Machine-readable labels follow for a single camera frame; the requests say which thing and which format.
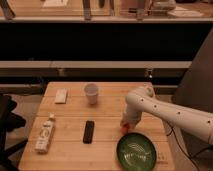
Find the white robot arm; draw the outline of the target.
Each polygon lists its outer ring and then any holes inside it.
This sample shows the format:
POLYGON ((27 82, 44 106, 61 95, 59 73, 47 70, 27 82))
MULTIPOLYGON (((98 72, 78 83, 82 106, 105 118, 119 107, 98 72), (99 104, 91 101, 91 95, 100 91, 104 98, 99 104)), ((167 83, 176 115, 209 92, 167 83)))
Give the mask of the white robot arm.
POLYGON ((128 125, 134 129, 142 113, 147 112, 213 145, 213 113, 160 101, 148 85, 129 91, 125 102, 121 126, 128 125))

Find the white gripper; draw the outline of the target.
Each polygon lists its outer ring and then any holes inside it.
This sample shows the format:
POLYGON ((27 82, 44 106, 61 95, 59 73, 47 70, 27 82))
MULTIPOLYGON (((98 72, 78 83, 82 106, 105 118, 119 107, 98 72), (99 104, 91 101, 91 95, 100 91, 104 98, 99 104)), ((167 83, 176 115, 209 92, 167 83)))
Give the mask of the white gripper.
POLYGON ((141 113, 136 114, 123 113, 120 126, 121 127, 127 126, 129 129, 133 130, 136 127, 136 125, 141 121, 141 116, 142 116, 141 113))

